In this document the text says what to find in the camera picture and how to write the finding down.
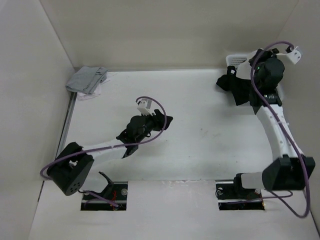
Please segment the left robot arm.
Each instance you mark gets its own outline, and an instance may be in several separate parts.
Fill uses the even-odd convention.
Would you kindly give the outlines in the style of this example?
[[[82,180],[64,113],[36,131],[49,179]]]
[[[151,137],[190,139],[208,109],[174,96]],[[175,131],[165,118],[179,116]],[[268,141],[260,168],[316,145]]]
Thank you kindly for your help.
[[[111,141],[93,146],[69,143],[54,164],[47,168],[46,174],[66,196],[84,190],[95,193],[100,199],[108,199],[112,195],[112,186],[102,181],[102,178],[110,180],[102,165],[131,156],[139,145],[152,141],[152,132],[162,133],[172,121],[172,116],[165,116],[158,109],[148,115],[135,115]]]

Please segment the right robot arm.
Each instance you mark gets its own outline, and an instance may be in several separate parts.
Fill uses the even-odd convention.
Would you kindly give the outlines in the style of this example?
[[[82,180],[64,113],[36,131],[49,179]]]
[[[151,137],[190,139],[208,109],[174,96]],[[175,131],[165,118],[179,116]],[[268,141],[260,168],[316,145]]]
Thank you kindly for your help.
[[[239,77],[250,77],[248,101],[267,136],[272,163],[261,172],[239,173],[232,185],[238,198],[250,189],[267,191],[300,191],[309,187],[309,178],[316,163],[297,146],[284,117],[278,84],[283,79],[285,65],[281,53],[274,48],[258,49],[237,68]]]

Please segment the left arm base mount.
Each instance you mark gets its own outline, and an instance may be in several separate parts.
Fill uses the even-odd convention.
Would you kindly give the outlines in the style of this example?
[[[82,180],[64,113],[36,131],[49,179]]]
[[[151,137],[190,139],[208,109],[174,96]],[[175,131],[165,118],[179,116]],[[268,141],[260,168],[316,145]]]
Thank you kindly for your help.
[[[100,196],[110,202],[115,203],[114,206],[94,195],[88,194],[83,190],[78,192],[82,194],[81,211],[126,211],[127,210],[127,199],[128,199],[128,182],[112,181],[105,173],[99,172],[104,178],[104,189],[101,192],[93,192],[95,195]]]

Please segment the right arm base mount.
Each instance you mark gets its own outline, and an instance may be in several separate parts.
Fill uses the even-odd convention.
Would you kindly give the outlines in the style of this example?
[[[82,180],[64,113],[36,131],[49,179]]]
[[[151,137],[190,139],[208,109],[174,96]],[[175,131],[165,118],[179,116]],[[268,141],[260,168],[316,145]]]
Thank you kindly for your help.
[[[220,211],[264,211],[260,189],[236,189],[233,181],[217,181],[215,196]]]

